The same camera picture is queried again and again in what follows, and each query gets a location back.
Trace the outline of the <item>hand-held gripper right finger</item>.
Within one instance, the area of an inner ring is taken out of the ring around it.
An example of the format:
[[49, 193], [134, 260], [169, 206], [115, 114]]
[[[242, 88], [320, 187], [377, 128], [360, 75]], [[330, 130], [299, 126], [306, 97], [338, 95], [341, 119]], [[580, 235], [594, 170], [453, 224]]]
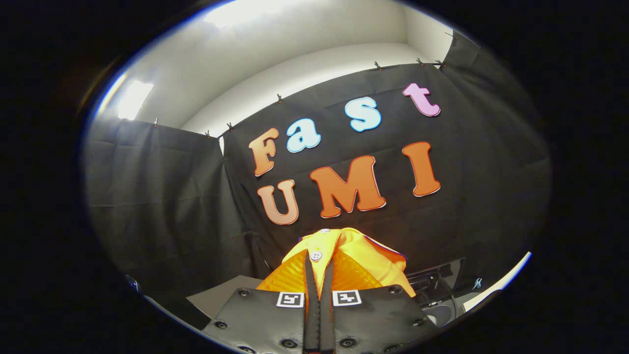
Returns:
[[322, 354], [390, 354], [438, 332], [402, 286], [380, 284], [345, 253], [332, 256], [319, 298]]

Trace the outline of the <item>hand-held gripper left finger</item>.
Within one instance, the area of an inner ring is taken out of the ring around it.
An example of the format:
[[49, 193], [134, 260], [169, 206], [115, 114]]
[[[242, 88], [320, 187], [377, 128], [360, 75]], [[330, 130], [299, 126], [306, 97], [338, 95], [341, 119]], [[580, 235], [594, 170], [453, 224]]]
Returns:
[[260, 288], [236, 289], [204, 334], [246, 354], [318, 354], [321, 304], [307, 250], [292, 256]]

